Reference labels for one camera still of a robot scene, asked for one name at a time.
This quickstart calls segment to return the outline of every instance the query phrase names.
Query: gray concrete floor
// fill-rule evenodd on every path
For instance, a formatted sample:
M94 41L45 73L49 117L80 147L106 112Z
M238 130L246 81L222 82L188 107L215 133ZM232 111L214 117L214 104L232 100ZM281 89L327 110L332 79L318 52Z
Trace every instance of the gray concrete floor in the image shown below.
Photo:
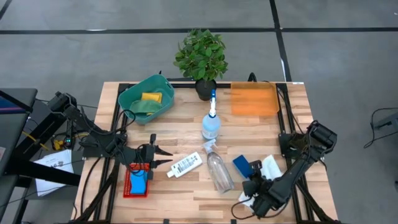
M393 0L277 0L282 27L398 27ZM13 0L0 29L144 29L272 27L268 1L250 0ZM274 33L225 33L224 80L284 80ZM96 105L105 81L139 81L159 70L181 77L172 65L183 34L0 35L0 85L34 87L39 98L56 91ZM375 142L371 113L397 106L396 32L284 33L293 81L305 82L313 116L338 133L326 158L338 216L346 223L398 220L398 139ZM392 131L383 129L376 135ZM19 198L16 189L12 199ZM75 195L29 202L24 220L66 222ZM13 203L1 223L13 218Z

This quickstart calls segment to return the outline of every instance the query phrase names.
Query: black plant pot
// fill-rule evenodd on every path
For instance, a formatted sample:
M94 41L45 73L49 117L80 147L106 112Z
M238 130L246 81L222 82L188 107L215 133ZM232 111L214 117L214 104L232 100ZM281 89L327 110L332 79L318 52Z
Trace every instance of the black plant pot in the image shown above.
M211 99L211 91L217 89L217 83L215 80L205 81L201 78L195 82L195 89L201 100L208 101Z

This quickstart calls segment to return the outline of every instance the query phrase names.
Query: green cloth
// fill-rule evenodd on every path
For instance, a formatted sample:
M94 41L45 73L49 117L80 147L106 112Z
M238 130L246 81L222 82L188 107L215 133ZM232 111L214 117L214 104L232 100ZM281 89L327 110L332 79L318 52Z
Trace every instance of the green cloth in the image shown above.
M155 113L162 108L162 104L154 100L136 100L131 103L130 110L134 113Z

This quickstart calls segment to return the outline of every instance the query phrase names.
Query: potted plant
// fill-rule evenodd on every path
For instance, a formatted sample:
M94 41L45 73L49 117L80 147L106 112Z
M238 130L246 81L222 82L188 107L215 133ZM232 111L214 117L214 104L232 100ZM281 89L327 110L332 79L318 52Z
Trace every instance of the potted plant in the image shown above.
M174 65L180 68L184 77L196 80L195 89L201 100L211 98L211 90L216 89L215 78L228 70L224 61L225 44L221 35L213 35L209 30L192 30L183 40L183 47L178 43Z

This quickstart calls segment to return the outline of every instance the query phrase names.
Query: blue block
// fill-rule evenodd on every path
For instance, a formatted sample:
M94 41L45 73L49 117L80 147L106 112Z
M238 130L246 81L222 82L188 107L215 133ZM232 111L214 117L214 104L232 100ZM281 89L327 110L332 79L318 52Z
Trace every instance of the blue block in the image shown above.
M148 172L140 170L136 174L130 174L130 194L145 194L147 188Z
M235 167L238 169L238 171L240 171L240 173L245 178L248 178L250 175L254 173L249 162L246 160L246 158L243 155L238 156L232 162L235 164Z

